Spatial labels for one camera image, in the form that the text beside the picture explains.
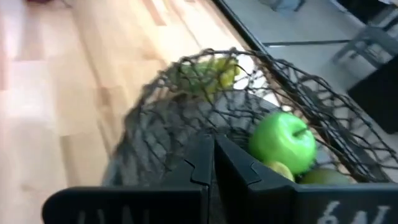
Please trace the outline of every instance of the apple stem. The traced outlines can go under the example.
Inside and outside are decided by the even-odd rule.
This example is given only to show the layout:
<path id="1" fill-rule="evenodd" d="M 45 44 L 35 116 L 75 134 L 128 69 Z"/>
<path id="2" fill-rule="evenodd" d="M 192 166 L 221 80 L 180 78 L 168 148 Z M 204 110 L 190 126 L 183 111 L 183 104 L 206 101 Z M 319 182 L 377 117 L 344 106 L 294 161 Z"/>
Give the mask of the apple stem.
<path id="1" fill-rule="evenodd" d="M 293 133 L 293 136 L 297 137 L 297 136 L 303 134 L 304 132 L 306 132 L 309 129 L 310 129 L 310 127 L 307 126 L 306 128 L 303 128 L 300 131 L 296 131 L 295 133 Z"/>

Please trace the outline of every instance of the green apple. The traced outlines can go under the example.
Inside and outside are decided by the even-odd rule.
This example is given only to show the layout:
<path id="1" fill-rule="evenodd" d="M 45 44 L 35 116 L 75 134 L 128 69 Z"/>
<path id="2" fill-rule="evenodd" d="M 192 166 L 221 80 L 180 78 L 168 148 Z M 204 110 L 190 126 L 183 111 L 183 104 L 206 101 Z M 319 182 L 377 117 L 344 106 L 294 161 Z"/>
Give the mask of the green apple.
<path id="1" fill-rule="evenodd" d="M 285 164 L 293 174 L 307 171 L 315 160 L 315 138 L 307 124 L 291 113 L 266 116 L 249 140 L 250 154 L 261 162 Z"/>

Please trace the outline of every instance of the wooden countertop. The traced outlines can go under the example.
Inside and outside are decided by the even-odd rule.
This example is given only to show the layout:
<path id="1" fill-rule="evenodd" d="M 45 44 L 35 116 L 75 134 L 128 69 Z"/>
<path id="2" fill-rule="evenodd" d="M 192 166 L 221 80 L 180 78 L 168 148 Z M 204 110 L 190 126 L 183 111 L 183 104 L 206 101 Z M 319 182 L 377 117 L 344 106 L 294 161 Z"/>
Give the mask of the wooden countertop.
<path id="1" fill-rule="evenodd" d="M 0 0 L 0 223 L 36 224 L 57 190 L 99 185 L 122 120 L 157 71 L 242 48 L 211 1 Z"/>

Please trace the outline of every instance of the black wire mesh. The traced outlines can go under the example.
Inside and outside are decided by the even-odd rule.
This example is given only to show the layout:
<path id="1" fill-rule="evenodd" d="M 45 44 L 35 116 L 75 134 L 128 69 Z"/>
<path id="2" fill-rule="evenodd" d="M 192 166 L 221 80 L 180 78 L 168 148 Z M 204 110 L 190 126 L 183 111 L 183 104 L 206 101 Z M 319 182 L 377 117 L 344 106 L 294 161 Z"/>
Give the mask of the black wire mesh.
<path id="1" fill-rule="evenodd" d="M 225 61 L 215 70 L 218 58 Z M 222 82 L 229 65 L 239 68 L 232 69 L 233 86 Z M 274 79 L 275 72 L 285 84 Z M 217 83 L 212 91 L 210 83 Z M 246 149 L 256 124 L 276 111 L 293 113 L 311 127 L 318 144 L 316 167 L 335 168 L 357 182 L 397 181 L 395 151 L 363 112 L 322 78 L 263 53 L 207 49 L 181 58 L 144 87 L 126 117 L 125 136 L 104 185 L 161 181 L 185 155 L 188 137 L 202 129 L 225 133 Z"/>

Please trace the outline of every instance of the black cabinet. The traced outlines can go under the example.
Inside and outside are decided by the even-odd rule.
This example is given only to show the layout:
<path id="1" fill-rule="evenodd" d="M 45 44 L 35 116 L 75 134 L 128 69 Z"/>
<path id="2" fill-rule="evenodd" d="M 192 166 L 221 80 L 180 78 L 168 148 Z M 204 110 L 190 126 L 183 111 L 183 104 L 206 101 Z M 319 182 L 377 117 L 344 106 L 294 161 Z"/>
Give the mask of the black cabinet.
<path id="1" fill-rule="evenodd" d="M 378 0 L 337 0 L 337 2 L 365 24 L 387 7 Z"/>
<path id="2" fill-rule="evenodd" d="M 398 56 L 360 81 L 348 94 L 385 132 L 398 132 Z"/>

